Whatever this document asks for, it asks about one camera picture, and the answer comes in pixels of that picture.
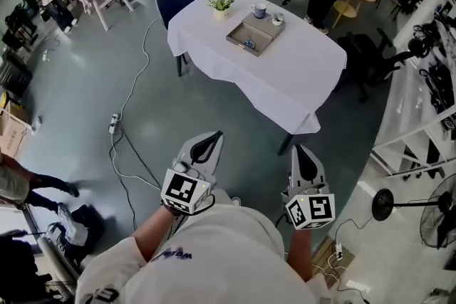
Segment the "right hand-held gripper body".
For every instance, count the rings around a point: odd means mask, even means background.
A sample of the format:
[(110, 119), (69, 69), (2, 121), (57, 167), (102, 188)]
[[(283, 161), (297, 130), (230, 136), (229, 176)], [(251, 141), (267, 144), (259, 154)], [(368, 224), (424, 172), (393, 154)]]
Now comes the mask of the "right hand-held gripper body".
[(315, 179), (299, 175), (295, 145), (291, 149), (289, 185), (281, 193), (284, 211), (296, 230), (321, 228), (335, 219), (335, 197), (329, 191), (326, 173), (321, 161), (301, 145), (315, 162), (318, 173)]

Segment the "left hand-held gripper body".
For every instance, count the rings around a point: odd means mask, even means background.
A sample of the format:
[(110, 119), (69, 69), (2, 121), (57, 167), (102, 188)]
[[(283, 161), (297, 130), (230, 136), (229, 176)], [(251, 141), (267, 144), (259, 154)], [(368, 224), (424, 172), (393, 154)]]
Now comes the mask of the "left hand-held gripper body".
[(175, 215), (195, 216), (215, 204), (213, 190), (217, 180), (214, 173), (224, 143), (223, 135), (206, 163), (193, 164), (190, 156), (192, 146), (212, 134), (203, 133), (186, 141), (166, 172), (160, 192), (161, 204)]

